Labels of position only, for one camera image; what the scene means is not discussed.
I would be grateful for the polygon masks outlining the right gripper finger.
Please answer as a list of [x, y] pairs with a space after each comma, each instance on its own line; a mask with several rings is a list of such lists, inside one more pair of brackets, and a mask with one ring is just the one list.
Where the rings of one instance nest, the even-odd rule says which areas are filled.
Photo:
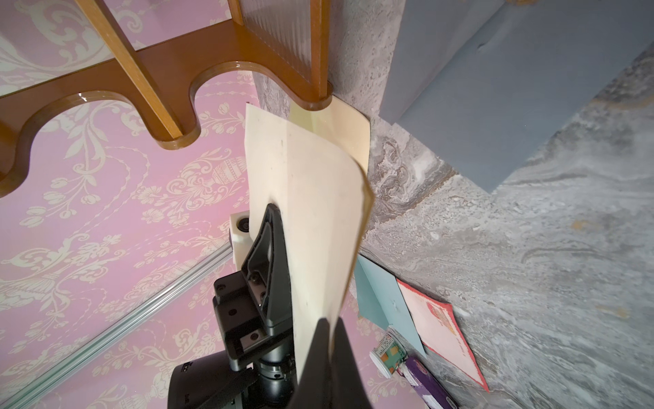
[[318, 321], [289, 408], [370, 408], [343, 321]]

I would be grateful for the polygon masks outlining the grey envelope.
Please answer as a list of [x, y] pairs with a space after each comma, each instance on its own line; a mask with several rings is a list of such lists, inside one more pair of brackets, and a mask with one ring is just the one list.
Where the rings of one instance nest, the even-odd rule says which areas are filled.
[[409, 1], [380, 115], [491, 192], [652, 40], [650, 1]]

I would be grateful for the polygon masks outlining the tan bordered certificate paper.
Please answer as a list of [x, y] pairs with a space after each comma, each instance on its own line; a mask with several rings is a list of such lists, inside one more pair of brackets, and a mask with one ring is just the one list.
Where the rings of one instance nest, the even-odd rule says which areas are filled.
[[298, 373], [318, 321], [334, 329], [346, 296], [374, 202], [370, 141], [367, 117], [337, 98], [317, 112], [294, 105], [289, 119], [252, 105], [245, 111], [250, 226], [261, 225], [268, 204], [279, 208]]

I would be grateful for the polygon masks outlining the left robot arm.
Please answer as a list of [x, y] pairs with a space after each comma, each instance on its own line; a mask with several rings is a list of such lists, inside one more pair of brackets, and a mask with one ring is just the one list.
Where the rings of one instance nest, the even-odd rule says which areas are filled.
[[269, 204], [241, 269], [212, 299], [224, 349], [177, 366], [169, 408], [286, 407], [297, 384], [291, 275], [279, 208]]

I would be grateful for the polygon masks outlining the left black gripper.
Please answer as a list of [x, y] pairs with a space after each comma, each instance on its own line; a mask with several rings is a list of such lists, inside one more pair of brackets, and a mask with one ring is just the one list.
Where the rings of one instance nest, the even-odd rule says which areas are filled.
[[257, 237], [236, 272], [214, 282], [214, 311], [229, 365], [264, 372], [296, 370], [291, 278], [281, 212], [267, 205]]

